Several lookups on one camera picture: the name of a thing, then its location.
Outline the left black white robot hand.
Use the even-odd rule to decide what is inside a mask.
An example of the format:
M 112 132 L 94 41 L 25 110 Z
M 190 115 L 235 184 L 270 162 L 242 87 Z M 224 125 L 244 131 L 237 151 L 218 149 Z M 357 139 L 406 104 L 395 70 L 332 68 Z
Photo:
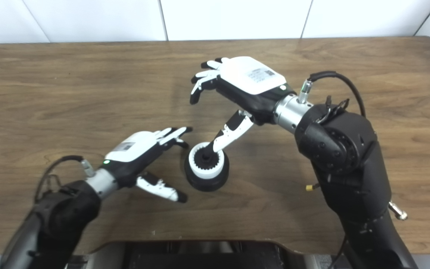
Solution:
M 169 127 L 155 132 L 136 132 L 106 154 L 101 168 L 112 175 L 118 189 L 136 186 L 161 198 L 186 203 L 185 193 L 145 169 L 174 145 L 188 148 L 181 136 L 191 131 L 191 127 Z

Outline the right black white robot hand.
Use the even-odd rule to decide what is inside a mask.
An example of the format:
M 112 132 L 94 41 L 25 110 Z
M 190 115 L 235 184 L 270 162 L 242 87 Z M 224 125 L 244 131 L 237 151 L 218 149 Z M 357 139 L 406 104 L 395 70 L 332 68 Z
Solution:
M 249 56 L 217 58 L 201 63 L 202 72 L 191 79 L 193 89 L 190 104 L 196 104 L 205 90 L 216 90 L 237 104 L 242 111 L 234 114 L 236 120 L 228 129 L 230 139 L 224 143 L 209 143 L 205 153 L 218 152 L 234 141 L 240 124 L 249 119 L 253 124 L 275 124 L 275 109 L 289 95 L 295 95 L 286 78 Z

